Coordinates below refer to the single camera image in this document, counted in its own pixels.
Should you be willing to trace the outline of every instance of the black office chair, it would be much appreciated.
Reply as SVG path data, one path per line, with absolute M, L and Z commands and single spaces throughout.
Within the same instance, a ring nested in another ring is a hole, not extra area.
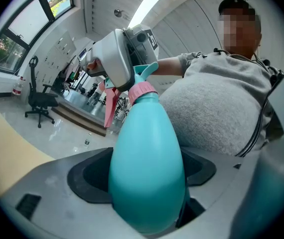
M 47 84 L 43 84 L 44 90 L 42 91 L 42 93 L 37 92 L 36 77 L 34 75 L 34 69 L 37 64 L 38 64 L 38 58 L 37 56 L 34 56 L 29 62 L 29 66 L 31 70 L 31 83 L 29 83 L 30 93 L 28 97 L 28 103 L 32 107 L 32 111 L 25 112 L 24 116 L 28 117 L 28 114 L 39 114 L 38 128 L 41 128 L 41 124 L 40 124 L 41 115 L 44 115 L 45 117 L 51 119 L 52 120 L 51 123 L 54 124 L 54 119 L 49 116 L 49 111 L 46 109 L 48 107 L 58 106 L 58 103 L 55 99 L 58 96 L 55 94 L 45 93 L 47 88 L 52 88 L 51 85 L 47 85 Z

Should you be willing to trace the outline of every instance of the desk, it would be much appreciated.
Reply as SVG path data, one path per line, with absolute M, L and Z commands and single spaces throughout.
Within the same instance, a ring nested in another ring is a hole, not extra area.
M 23 139 L 0 113 L 0 196 L 33 168 L 52 160 Z

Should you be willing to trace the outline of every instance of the gray sweatshirt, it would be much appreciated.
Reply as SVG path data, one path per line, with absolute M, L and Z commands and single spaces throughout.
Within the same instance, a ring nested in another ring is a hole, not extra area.
M 178 56 L 184 77 L 161 96 L 181 146 L 237 154 L 251 138 L 271 89 L 270 71 L 240 55 L 201 52 Z M 267 107 L 253 150 L 265 142 Z

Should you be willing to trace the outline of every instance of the white floor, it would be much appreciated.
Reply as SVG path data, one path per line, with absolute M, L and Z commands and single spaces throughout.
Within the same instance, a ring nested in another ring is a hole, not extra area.
M 49 156 L 58 159 L 88 150 L 114 147 L 117 134 L 107 133 L 105 137 L 95 134 L 91 136 L 88 146 L 84 144 L 88 130 L 75 125 L 60 115 L 49 111 L 55 120 L 42 117 L 41 128 L 38 128 L 38 115 L 24 117 L 25 111 L 30 111 L 29 105 L 23 105 L 13 98 L 0 98 L 0 113 L 6 121 L 24 139 Z

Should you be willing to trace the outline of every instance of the step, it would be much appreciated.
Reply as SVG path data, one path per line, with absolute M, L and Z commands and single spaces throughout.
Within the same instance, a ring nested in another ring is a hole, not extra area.
M 104 127 L 97 126 L 96 124 L 93 124 L 91 121 L 79 117 L 78 115 L 68 111 L 67 109 L 64 109 L 63 107 L 60 106 L 52 107 L 51 110 L 86 130 L 89 130 L 101 136 L 106 136 L 107 134 L 107 130 Z
M 77 109 L 76 107 L 73 107 L 69 105 L 67 102 L 60 102 L 59 106 L 63 109 L 67 110 L 68 112 L 82 118 L 83 120 L 90 122 L 100 128 L 104 128 L 104 123 L 97 120 L 93 116 L 90 116 L 89 114 L 86 114 L 85 112 L 82 112 L 81 110 Z

